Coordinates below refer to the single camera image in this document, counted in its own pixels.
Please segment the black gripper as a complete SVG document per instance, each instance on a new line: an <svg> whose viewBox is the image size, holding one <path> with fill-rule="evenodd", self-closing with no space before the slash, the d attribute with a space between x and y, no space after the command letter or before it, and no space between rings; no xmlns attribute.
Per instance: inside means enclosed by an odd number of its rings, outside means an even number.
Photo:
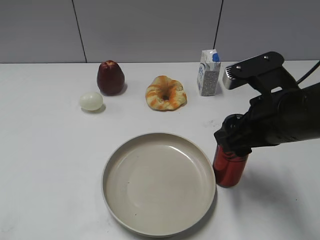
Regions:
<svg viewBox="0 0 320 240"><path fill-rule="evenodd" d="M275 92L270 105L252 104L239 127L239 143L232 138L241 117L226 117L214 133L217 145L225 153L244 157L252 148L276 146L320 137L320 84L288 91Z"/></svg>

